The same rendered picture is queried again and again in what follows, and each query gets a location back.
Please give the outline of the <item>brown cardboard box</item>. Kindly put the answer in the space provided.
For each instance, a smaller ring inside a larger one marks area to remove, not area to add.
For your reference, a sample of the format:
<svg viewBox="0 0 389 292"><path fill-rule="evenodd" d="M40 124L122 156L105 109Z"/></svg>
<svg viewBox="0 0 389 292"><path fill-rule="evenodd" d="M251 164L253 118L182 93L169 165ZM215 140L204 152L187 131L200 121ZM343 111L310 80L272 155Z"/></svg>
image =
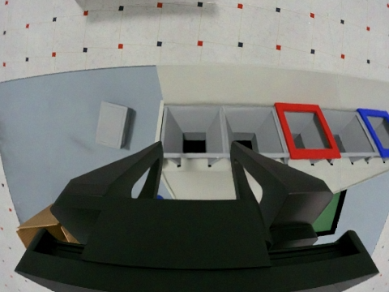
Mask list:
<svg viewBox="0 0 389 292"><path fill-rule="evenodd" d="M27 250L39 229L46 228L58 241L80 244L50 212L52 204L16 227L16 233ZM38 216L37 216L38 215ZM21 229L20 229L21 228ZM22 229L23 228L23 229Z"/></svg>

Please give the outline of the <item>red rectangular frame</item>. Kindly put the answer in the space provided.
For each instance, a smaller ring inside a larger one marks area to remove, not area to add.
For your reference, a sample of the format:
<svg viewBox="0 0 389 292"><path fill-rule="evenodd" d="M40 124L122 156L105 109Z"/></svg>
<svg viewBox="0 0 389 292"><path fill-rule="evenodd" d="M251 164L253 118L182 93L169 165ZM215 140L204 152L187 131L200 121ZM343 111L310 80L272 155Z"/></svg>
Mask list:
<svg viewBox="0 0 389 292"><path fill-rule="evenodd" d="M291 159L341 158L340 150L318 104L275 102L274 105ZM296 148L284 110L315 112L331 148Z"/></svg>

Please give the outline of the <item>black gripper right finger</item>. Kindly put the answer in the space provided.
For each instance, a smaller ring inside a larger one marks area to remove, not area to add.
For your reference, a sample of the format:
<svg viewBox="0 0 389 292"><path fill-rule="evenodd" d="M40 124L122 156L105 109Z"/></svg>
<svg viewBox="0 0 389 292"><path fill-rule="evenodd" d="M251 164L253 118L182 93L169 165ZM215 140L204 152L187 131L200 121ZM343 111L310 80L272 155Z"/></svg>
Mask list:
<svg viewBox="0 0 389 292"><path fill-rule="evenodd" d="M267 232L312 225L333 199L324 180L265 157L237 141L232 141L230 161L236 199L259 204ZM262 188L260 203L243 167Z"/></svg>

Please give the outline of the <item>blue square frame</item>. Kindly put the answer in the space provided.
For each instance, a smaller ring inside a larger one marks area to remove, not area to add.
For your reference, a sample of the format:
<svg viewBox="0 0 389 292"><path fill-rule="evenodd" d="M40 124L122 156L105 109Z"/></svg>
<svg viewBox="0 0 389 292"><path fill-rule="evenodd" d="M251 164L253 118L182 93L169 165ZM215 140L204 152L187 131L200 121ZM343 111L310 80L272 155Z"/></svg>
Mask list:
<svg viewBox="0 0 389 292"><path fill-rule="evenodd" d="M361 115L362 120L364 121L368 131L370 132L378 150L380 151L381 157L389 157L389 148L383 148L374 128L372 127L368 116L378 116L378 117L386 117L387 121L389 122L389 113L386 110L380 110L380 109L366 109L366 108L357 108L357 111Z"/></svg>

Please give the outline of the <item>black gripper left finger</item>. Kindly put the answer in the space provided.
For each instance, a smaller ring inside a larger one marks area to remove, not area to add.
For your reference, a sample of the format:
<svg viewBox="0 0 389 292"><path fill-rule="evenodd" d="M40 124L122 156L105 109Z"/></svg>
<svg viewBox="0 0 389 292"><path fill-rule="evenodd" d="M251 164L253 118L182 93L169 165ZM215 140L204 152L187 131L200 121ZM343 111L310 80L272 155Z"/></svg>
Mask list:
<svg viewBox="0 0 389 292"><path fill-rule="evenodd" d="M132 198L132 188L149 169L138 198L157 199L163 165L161 141L143 150L71 179L63 192Z"/></svg>

